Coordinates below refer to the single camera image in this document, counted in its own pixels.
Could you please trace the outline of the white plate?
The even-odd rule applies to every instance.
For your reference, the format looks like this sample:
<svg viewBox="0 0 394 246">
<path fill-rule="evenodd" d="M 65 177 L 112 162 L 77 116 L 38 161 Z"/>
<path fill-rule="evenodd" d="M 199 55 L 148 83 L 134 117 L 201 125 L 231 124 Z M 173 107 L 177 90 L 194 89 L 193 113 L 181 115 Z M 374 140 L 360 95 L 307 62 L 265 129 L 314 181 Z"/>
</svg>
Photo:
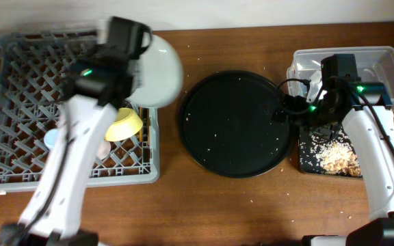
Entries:
<svg viewBox="0 0 394 246">
<path fill-rule="evenodd" d="M 154 35 L 136 63 L 132 94 L 127 101 L 145 108 L 171 104 L 183 86 L 183 65 L 173 46 Z"/>
</svg>

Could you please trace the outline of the yellow bowl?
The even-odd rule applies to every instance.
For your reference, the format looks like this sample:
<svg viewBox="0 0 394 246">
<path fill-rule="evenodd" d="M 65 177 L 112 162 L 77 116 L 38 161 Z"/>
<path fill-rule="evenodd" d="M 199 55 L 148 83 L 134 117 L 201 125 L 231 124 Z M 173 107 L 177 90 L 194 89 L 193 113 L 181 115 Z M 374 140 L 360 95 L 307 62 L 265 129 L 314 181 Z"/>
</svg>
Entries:
<svg viewBox="0 0 394 246">
<path fill-rule="evenodd" d="M 114 123 L 107 129 L 106 141 L 122 141 L 134 136 L 143 127 L 143 121 L 138 114 L 130 108 L 118 110 Z"/>
</svg>

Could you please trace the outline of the pink cup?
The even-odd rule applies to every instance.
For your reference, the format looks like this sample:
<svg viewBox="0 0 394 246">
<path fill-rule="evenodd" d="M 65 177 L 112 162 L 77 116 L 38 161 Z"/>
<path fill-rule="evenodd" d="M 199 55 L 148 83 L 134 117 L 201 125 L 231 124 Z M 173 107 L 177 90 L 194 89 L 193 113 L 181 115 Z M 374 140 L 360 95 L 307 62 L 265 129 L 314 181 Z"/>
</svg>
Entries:
<svg viewBox="0 0 394 246">
<path fill-rule="evenodd" d="M 111 144 L 109 141 L 103 140 L 103 142 L 100 144 L 96 156 L 100 160 L 104 160 L 108 157 L 109 153 L 111 151 Z"/>
</svg>

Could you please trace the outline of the blue cup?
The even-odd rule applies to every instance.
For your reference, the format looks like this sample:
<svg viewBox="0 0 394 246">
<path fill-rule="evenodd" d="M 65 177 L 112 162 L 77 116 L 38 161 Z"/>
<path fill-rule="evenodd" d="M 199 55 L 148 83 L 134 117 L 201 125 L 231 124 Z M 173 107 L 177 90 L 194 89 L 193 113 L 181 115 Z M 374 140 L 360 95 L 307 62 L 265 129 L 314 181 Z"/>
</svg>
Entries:
<svg viewBox="0 0 394 246">
<path fill-rule="evenodd" d="M 43 142 L 49 150 L 54 148 L 59 132 L 58 128 L 53 128 L 45 133 Z"/>
</svg>

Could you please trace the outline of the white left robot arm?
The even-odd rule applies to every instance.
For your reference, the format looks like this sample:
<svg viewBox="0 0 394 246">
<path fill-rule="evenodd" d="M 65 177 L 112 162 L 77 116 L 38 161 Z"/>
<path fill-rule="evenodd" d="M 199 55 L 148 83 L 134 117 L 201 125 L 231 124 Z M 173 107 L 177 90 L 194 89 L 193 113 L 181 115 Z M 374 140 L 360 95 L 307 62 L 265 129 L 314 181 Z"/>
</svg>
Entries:
<svg viewBox="0 0 394 246">
<path fill-rule="evenodd" d="M 119 108 L 132 94 L 132 61 L 81 60 L 63 79 L 60 133 L 18 223 L 1 226 L 0 245 L 98 245 L 81 230 L 90 171 Z"/>
</svg>

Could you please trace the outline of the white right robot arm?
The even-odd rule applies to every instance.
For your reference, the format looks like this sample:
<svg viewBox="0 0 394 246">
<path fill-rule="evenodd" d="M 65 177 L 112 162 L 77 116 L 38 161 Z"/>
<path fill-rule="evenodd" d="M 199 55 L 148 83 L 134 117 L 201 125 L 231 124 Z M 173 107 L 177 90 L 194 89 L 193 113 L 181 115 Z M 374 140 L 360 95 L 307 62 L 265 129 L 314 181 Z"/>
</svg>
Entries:
<svg viewBox="0 0 394 246">
<path fill-rule="evenodd" d="M 349 137 L 365 182 L 369 223 L 347 236 L 309 235 L 303 245 L 394 245 L 394 113 L 385 85 L 364 82 L 353 54 L 321 61 L 321 89 L 313 102 L 275 89 L 276 119 L 313 130 L 340 123 Z"/>
</svg>

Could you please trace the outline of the grey dishwasher rack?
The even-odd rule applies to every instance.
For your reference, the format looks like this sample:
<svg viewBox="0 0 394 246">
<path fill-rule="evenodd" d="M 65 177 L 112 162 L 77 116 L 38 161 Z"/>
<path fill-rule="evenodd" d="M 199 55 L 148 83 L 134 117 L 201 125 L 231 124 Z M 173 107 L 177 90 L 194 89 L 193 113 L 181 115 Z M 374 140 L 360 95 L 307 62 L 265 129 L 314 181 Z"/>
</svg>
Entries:
<svg viewBox="0 0 394 246">
<path fill-rule="evenodd" d="M 96 44 L 91 29 L 7 33 L 0 36 L 0 195 L 33 191 L 49 149 L 43 139 L 57 126 L 60 79 L 69 65 Z M 139 133 L 111 144 L 96 159 L 90 187 L 152 183 L 160 175 L 157 111 L 150 109 L 150 138 Z"/>
</svg>

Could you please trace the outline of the clear plastic bin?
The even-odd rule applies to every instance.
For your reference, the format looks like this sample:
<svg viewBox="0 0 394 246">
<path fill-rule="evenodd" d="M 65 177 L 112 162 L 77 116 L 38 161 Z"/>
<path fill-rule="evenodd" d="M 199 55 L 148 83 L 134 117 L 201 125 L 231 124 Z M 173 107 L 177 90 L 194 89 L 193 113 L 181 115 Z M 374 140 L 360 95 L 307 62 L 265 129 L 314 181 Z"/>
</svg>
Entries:
<svg viewBox="0 0 394 246">
<path fill-rule="evenodd" d="M 287 78 L 311 79 L 318 83 L 313 88 L 313 94 L 316 95 L 321 86 L 321 61 L 335 54 L 353 54 L 357 73 L 362 81 L 383 83 L 394 105 L 394 48 L 391 46 L 297 50 L 287 69 Z"/>
</svg>

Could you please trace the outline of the round black tray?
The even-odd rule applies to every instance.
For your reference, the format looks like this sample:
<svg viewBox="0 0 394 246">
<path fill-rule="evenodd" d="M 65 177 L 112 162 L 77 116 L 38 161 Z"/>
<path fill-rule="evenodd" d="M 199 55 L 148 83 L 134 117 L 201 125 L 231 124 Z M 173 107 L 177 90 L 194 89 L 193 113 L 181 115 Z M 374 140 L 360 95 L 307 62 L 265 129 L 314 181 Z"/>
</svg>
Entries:
<svg viewBox="0 0 394 246">
<path fill-rule="evenodd" d="M 295 128 L 274 119 L 275 84 L 248 71 L 215 73 L 184 97 L 177 114 L 181 142 L 202 167 L 229 178 L 259 176 L 290 152 Z"/>
</svg>

